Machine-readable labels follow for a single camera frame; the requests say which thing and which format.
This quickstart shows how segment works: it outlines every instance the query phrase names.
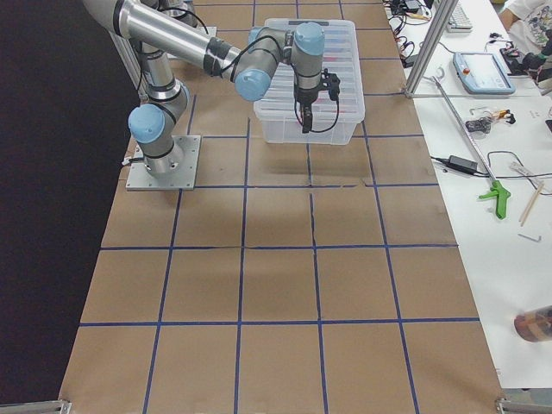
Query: reacher grabber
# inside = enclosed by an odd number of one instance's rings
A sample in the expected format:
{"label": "reacher grabber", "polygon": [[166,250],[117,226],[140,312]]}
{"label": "reacher grabber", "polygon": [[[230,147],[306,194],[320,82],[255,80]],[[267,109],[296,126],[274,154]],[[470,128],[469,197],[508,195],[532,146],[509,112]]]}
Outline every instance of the reacher grabber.
{"label": "reacher grabber", "polygon": [[487,194],[483,194],[479,196],[480,199],[484,198],[495,198],[497,199],[495,214],[496,216],[502,220],[506,217],[506,202],[508,201],[508,198],[510,197],[510,192],[506,190],[501,184],[500,181],[497,180],[496,176],[492,172],[491,166],[486,160],[485,156],[481,152],[479,146],[475,142],[475,139],[472,137],[470,132],[467,130],[466,124],[462,121],[462,118],[460,117],[460,114],[456,110],[455,106],[452,104],[449,96],[445,92],[445,90],[442,88],[441,82],[439,82],[439,79],[437,79],[435,76],[432,77],[433,82],[435,82],[435,85],[437,86],[437,89],[441,92],[441,95],[445,102],[447,103],[448,107],[452,111],[453,115],[455,116],[456,121],[458,122],[458,125],[460,125],[461,130],[464,132],[464,135],[466,136],[469,143],[472,145],[472,148],[474,149],[475,153],[477,153],[477,156],[479,157],[481,163],[483,166],[485,166],[486,171],[489,174],[489,179],[491,180],[491,190]]}

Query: metal base plate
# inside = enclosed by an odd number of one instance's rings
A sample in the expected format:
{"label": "metal base plate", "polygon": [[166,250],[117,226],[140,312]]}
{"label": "metal base plate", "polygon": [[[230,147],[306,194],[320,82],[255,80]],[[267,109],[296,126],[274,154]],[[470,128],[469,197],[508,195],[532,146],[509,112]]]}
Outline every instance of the metal base plate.
{"label": "metal base plate", "polygon": [[[200,135],[174,136],[174,143],[184,151],[184,159],[175,172],[163,175],[152,175],[143,162],[134,162],[130,166],[127,178],[127,190],[129,191],[159,191],[159,190],[193,190],[196,184],[196,172],[198,170],[199,148],[201,147]],[[136,146],[135,158],[141,158],[144,154],[140,147]]]}
{"label": "metal base plate", "polygon": [[[203,33],[205,33],[205,30],[204,28],[202,28],[201,26],[197,26],[196,27],[197,30],[201,30]],[[207,26],[207,34],[211,37],[214,37],[216,36],[216,26]],[[174,56],[173,54],[170,54],[170,53],[167,53],[166,54],[167,58],[169,58],[170,60],[182,60],[181,58],[179,58],[178,56]]]}

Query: grid floor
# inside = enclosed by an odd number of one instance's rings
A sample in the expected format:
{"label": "grid floor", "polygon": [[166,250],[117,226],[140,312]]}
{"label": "grid floor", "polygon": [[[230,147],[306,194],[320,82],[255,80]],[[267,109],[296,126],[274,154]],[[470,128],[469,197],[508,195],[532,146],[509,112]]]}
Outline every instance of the grid floor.
{"label": "grid floor", "polygon": [[238,47],[268,17],[354,21],[365,122],[345,147],[269,145],[232,84],[174,63],[193,95],[175,133],[204,136],[197,189],[126,192],[122,170],[60,396],[76,413],[494,412],[382,5],[238,2],[196,2]]}

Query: white surface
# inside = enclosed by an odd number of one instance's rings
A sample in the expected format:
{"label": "white surface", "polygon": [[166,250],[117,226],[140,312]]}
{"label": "white surface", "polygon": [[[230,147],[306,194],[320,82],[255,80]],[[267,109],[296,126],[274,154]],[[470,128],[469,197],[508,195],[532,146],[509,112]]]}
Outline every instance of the white surface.
{"label": "white surface", "polygon": [[[504,47],[503,42],[496,42],[492,45],[486,43],[491,40],[489,34],[491,32],[499,33],[503,39],[508,40],[507,33],[500,23],[496,11],[488,0],[459,0],[466,15],[474,25],[474,30],[470,33],[449,33],[444,31],[441,37],[441,43],[453,52],[489,52],[495,53],[500,57],[499,49]],[[420,21],[409,19],[410,23],[417,24]],[[398,19],[391,20],[392,27],[397,27]],[[412,26],[408,25],[401,31],[401,35],[405,35],[409,41],[414,41],[416,49],[414,54],[419,53],[419,44],[423,41],[430,24]],[[436,50],[428,64],[425,76],[431,77],[436,75],[437,69],[442,67],[446,73],[446,78],[442,81],[444,90],[451,97],[470,96],[464,89],[461,81],[456,76],[456,70],[452,63],[452,53],[445,50],[441,45],[436,46]],[[411,69],[405,70],[405,75],[408,77]],[[512,77],[511,82],[516,87],[516,92],[510,97],[536,97],[540,96],[540,92],[535,87],[534,82],[530,78]],[[417,97],[439,97],[439,90],[434,84],[427,80],[422,80],[416,90]],[[508,97],[494,96],[492,98],[508,99]]]}
{"label": "white surface", "polygon": [[[301,132],[293,105],[293,70],[279,64],[267,94],[254,103],[254,112],[262,123],[263,136],[268,142],[296,142],[344,145],[349,142],[356,124],[364,119],[361,64],[354,24],[342,20],[328,20],[323,27],[325,35],[323,68],[336,73],[340,83],[339,119],[336,126],[321,134]],[[270,28],[296,28],[288,19],[269,19]],[[336,102],[329,99],[327,91],[320,91],[312,105],[314,130],[330,127],[336,119]]]}
{"label": "white surface", "polygon": [[[510,109],[517,123],[495,124],[489,135],[479,135],[482,152],[509,150],[533,173],[552,172],[552,133],[544,123],[550,118],[552,99],[452,100],[466,118],[469,109],[480,106]],[[477,160],[443,99],[415,99],[415,105],[431,155]],[[499,176],[517,175],[508,167],[513,160],[508,154],[493,155],[493,171]],[[521,228],[518,219],[534,192],[526,180],[501,180],[511,197],[506,219],[499,220],[493,214],[494,199],[477,199],[487,193],[488,179],[443,172],[438,164],[436,174],[500,385],[551,388],[552,342],[523,340],[513,320],[520,312],[552,304],[552,197],[540,196]],[[547,180],[547,187],[552,187],[552,180]],[[526,240],[518,233],[533,238],[540,235],[542,240]]]}

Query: cylindrical object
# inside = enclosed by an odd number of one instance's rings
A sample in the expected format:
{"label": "cylindrical object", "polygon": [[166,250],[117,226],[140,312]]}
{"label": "cylindrical object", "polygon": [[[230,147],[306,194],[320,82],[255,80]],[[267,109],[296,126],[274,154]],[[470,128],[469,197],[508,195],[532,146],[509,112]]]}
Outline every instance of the cylindrical object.
{"label": "cylindrical object", "polygon": [[195,66],[204,63],[211,36],[135,2],[125,2],[119,27],[123,37],[134,37],[179,56]]}
{"label": "cylindrical object", "polygon": [[517,315],[514,327],[525,341],[552,341],[552,306]]}

